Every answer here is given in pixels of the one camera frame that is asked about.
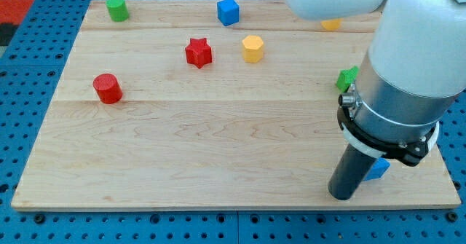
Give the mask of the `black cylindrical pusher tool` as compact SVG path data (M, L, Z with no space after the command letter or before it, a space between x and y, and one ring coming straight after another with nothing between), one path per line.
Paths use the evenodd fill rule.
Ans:
M347 145L330 181L329 193L337 200L348 200L374 166L377 158L368 156L351 144Z

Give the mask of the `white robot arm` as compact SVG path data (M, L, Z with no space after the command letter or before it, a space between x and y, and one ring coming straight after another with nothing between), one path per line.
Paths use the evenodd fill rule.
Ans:
M351 198L379 158L418 165L465 88L465 0L285 0L307 20L379 11L382 18L337 119L347 148L328 190Z

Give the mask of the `yellow block behind arm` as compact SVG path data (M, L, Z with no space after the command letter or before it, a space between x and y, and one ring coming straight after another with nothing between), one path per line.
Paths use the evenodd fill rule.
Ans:
M341 27L341 22L341 18L336 18L331 20L322 20L320 24L327 31L336 31Z

